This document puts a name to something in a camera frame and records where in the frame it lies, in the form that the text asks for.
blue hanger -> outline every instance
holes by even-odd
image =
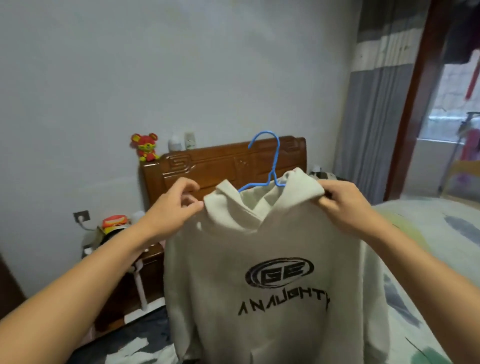
[[[258,138],[259,135],[261,134],[271,134],[273,135],[275,138],[276,138],[276,151],[275,151],[275,156],[273,158],[273,165],[272,165],[272,170],[270,171],[270,173],[268,174],[268,181],[265,182],[265,183],[249,183],[249,184],[246,184],[245,186],[243,186],[242,188],[239,189],[239,192],[242,192],[243,190],[246,190],[247,188],[250,188],[250,187],[255,187],[255,186],[268,186],[270,184],[270,181],[272,180],[272,175],[273,175],[273,179],[275,181],[275,184],[278,186],[278,187],[285,187],[285,184],[284,183],[278,183],[277,179],[276,179],[276,172],[275,172],[275,168],[276,168],[276,161],[278,160],[278,152],[280,151],[280,139],[278,138],[278,136],[274,133],[274,132],[271,132],[269,130],[264,130],[262,132],[259,132],[256,136],[253,137],[252,141],[250,142],[250,144],[248,144],[248,148],[250,149],[252,147],[252,144],[253,142]]]

red plush toy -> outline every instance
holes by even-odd
[[[140,157],[141,162],[154,159],[159,159],[160,157],[155,154],[155,140],[158,139],[156,134],[150,133],[149,135],[132,135],[132,141],[137,143],[137,154]]]

hood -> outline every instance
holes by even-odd
[[[209,218],[228,229],[254,232],[265,225],[280,221],[292,207],[324,195],[323,187],[300,168],[285,172],[278,179],[285,187],[275,182],[257,186],[239,193],[227,180],[221,182],[214,192],[204,197]]]

white hoodie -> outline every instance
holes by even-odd
[[[382,363],[379,257],[309,202],[301,169],[238,193],[221,182],[167,243],[165,299],[180,359],[211,364]]]

striped curtain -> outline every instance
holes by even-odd
[[[364,0],[334,173],[383,201],[429,0]]]

